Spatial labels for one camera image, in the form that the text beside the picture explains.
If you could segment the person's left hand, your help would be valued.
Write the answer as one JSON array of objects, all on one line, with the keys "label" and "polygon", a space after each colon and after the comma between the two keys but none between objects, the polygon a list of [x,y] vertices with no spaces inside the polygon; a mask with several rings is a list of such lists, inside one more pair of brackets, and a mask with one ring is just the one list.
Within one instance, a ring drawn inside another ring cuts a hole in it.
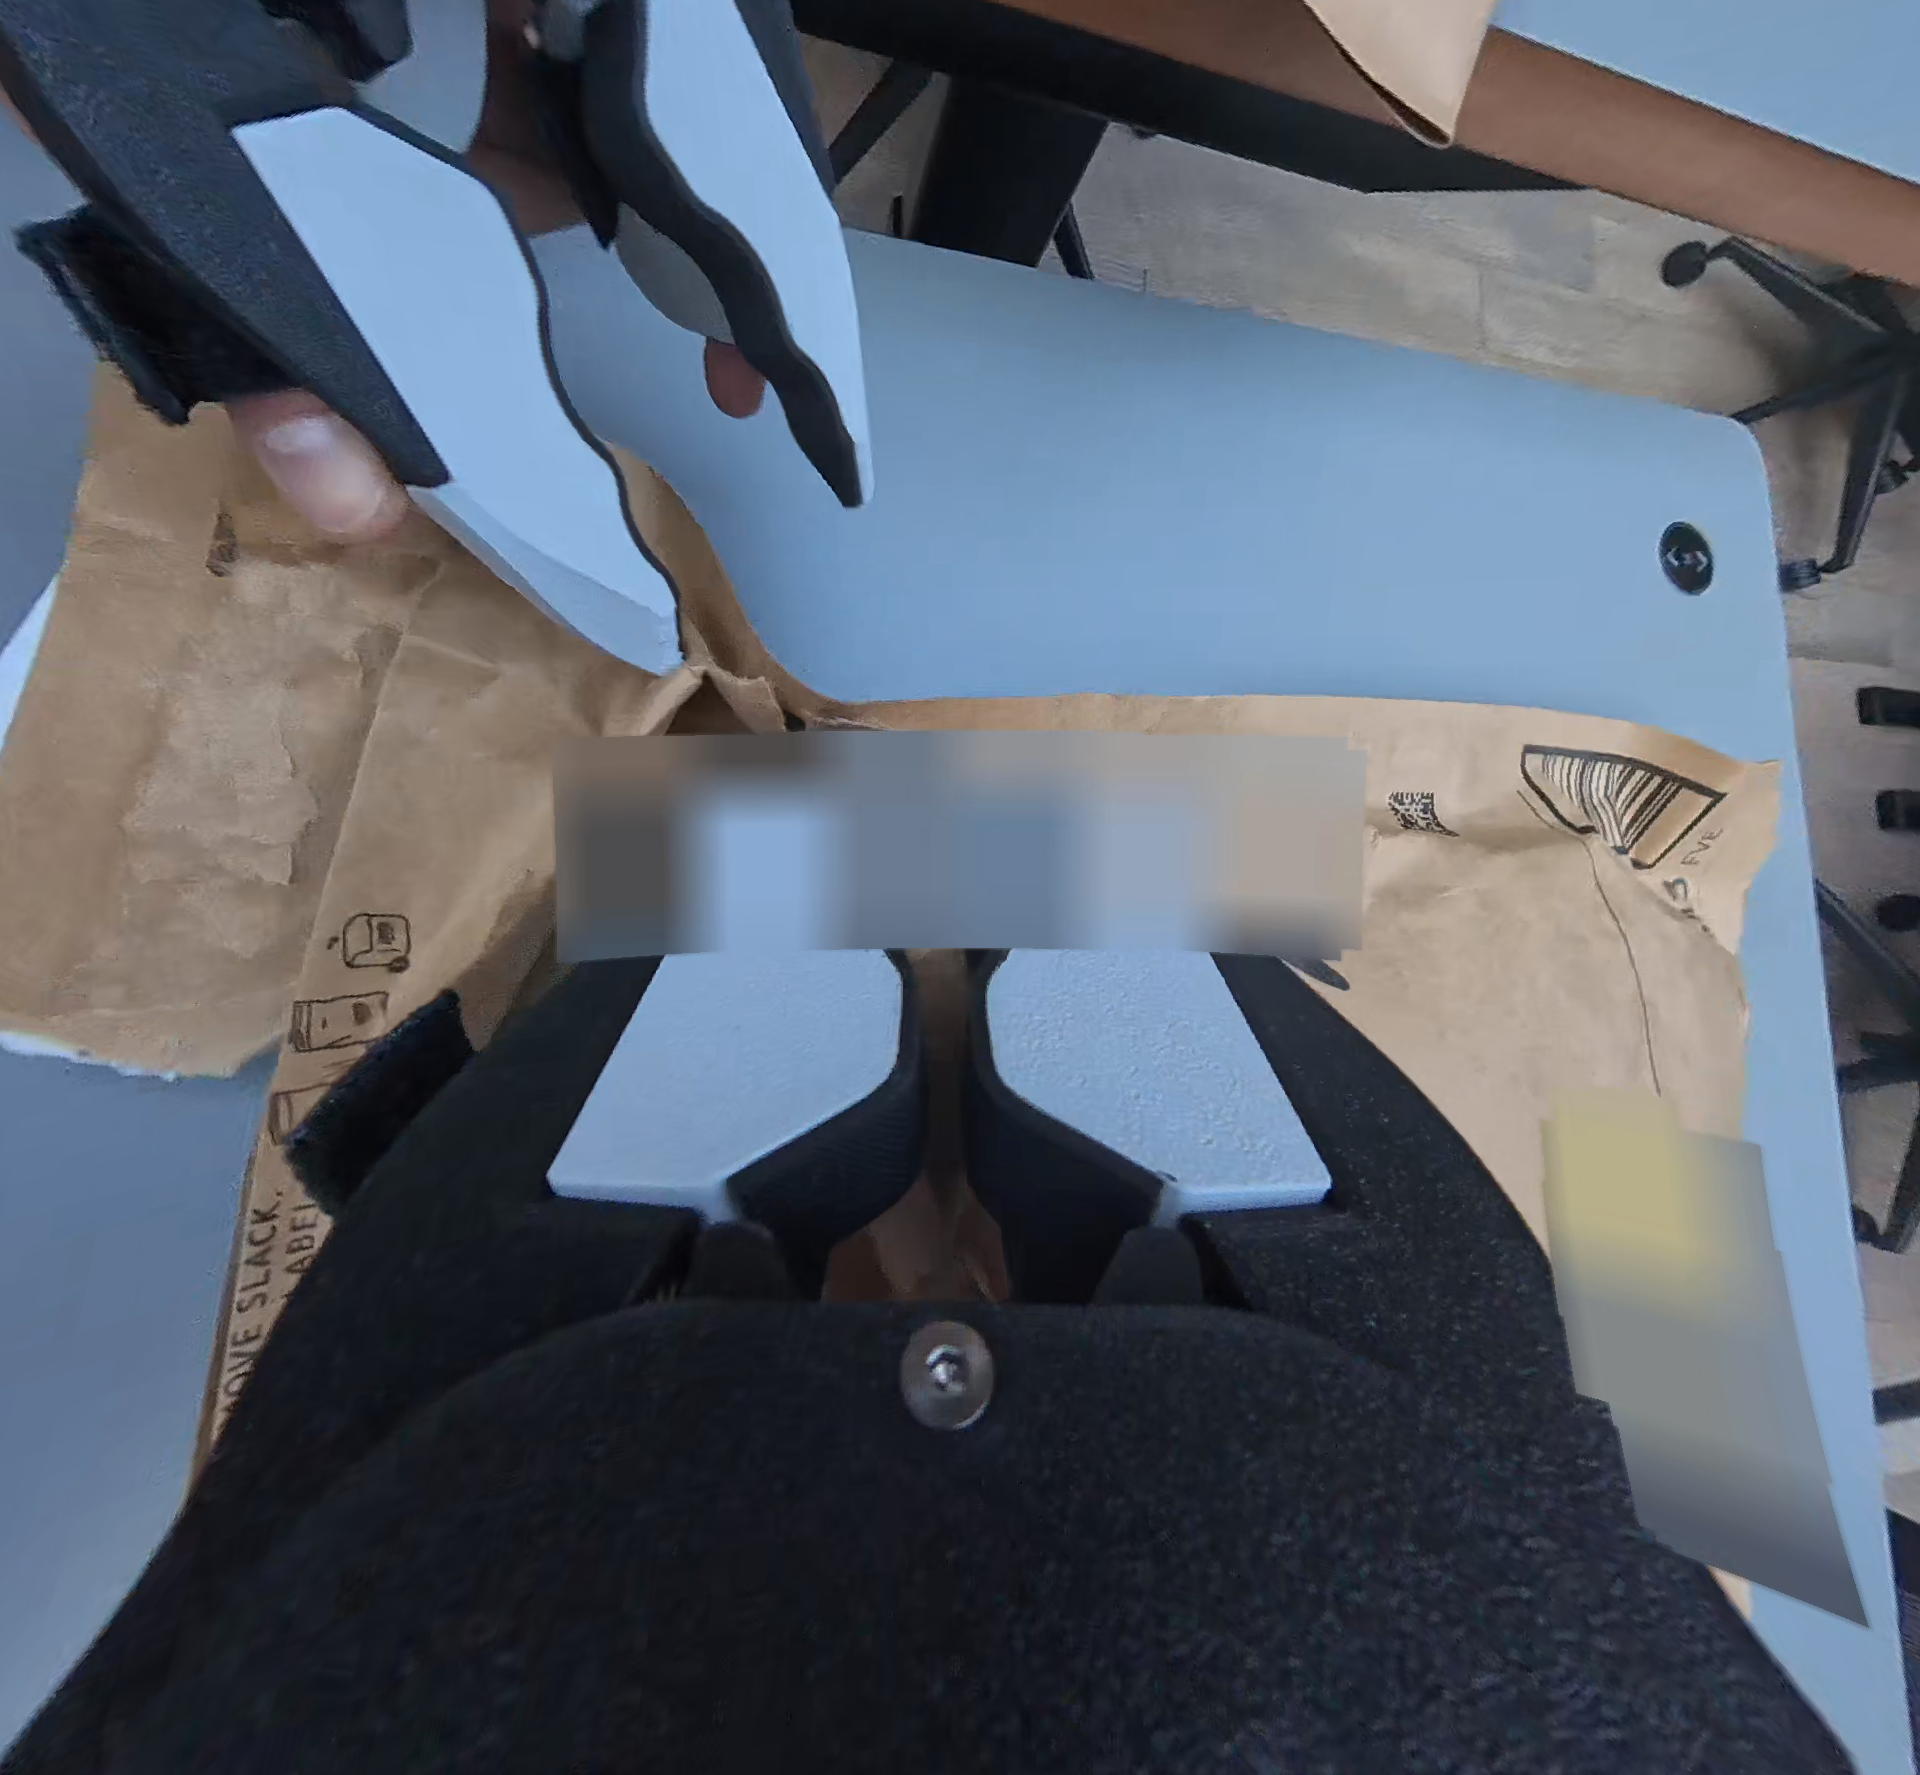
[{"label": "person's left hand", "polygon": [[228,401],[228,421],[275,491],[325,539],[384,539],[412,509],[404,485],[346,419],[305,391]]}]

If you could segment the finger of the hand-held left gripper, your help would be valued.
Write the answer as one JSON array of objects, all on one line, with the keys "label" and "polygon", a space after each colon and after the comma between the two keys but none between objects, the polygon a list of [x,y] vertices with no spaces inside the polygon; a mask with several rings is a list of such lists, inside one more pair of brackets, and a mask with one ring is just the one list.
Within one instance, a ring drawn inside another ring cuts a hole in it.
[{"label": "finger of the hand-held left gripper", "polygon": [[834,499],[874,491],[862,323],[816,129],[759,43],[800,67],[774,0],[596,0],[581,17],[587,155],[653,249],[622,255],[671,319],[726,341],[780,401]]},{"label": "finger of the hand-held left gripper", "polygon": [[410,53],[313,107],[234,129],[404,409],[443,465],[421,511],[495,577],[615,659],[682,661],[677,597],[613,461],[554,371],[546,299],[509,211],[447,147],[471,143],[485,0],[402,0]]}]

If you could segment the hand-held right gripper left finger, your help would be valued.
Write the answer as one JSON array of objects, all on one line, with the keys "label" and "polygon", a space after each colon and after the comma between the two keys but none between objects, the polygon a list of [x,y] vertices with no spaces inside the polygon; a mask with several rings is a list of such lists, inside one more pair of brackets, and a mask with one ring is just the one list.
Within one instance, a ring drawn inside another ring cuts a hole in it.
[{"label": "hand-held right gripper left finger", "polygon": [[560,1196],[868,1222],[920,1174],[920,1019],[884,951],[682,953],[546,1170]]}]

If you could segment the black desk frame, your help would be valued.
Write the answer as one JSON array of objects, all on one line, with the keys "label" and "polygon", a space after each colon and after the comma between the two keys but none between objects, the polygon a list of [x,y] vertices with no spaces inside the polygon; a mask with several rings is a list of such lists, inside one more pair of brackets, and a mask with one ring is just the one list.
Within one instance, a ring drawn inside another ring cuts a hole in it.
[{"label": "black desk frame", "polygon": [[907,239],[1091,277],[1074,193],[1109,127],[1169,137],[1357,193],[1569,191],[1494,155],[1294,97],[986,0],[788,0],[796,27],[885,57],[830,141],[841,181],[918,101],[946,95]]}]

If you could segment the black office chair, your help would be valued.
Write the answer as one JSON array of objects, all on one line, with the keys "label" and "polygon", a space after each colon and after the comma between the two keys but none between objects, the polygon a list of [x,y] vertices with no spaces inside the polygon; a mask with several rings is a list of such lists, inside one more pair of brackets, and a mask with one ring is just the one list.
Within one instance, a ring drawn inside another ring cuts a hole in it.
[{"label": "black office chair", "polygon": [[1806,591],[1858,561],[1877,497],[1917,473],[1916,323],[1879,277],[1845,271],[1818,281],[1738,235],[1712,245],[1680,243],[1664,255],[1657,273],[1668,289],[1677,291],[1697,283],[1713,263],[1731,265],[1786,307],[1812,329],[1824,355],[1804,383],[1735,409],[1731,419],[1754,427],[1830,403],[1851,407],[1833,545],[1822,559],[1786,559],[1778,569],[1784,593]]}]

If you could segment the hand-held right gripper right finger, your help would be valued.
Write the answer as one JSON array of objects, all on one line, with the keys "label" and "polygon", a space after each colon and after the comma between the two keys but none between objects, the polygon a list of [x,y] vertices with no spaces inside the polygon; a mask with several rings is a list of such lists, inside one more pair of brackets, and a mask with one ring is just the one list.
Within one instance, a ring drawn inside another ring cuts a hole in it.
[{"label": "hand-held right gripper right finger", "polygon": [[1218,961],[1192,951],[1009,951],[980,991],[982,1067],[1013,1182],[1048,1148],[1067,1192],[1124,1224],[1319,1204],[1332,1174]]}]

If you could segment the brown paper mailer bag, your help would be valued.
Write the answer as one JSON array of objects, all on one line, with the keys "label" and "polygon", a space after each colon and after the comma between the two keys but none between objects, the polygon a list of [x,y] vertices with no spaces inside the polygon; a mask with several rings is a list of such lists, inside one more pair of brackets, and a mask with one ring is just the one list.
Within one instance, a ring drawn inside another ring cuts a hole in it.
[{"label": "brown paper mailer bag", "polygon": [[261,1051],[289,1128],[356,1053],[294,1053],[295,979],[398,915],[373,1025],[441,989],[491,1035],[554,931],[563,735],[827,729],[1348,735],[1365,751],[1359,947],[1333,1007],[1547,1238],[1541,1128],[1744,1132],[1745,899],[1781,771],[1543,705],[1069,691],[837,701],[762,645],[707,535],[613,451],[690,599],[687,657],[628,667],[441,529],[325,543],[228,417],[168,427],[97,375],[51,621],[4,743],[4,1029],[223,1075]]}]

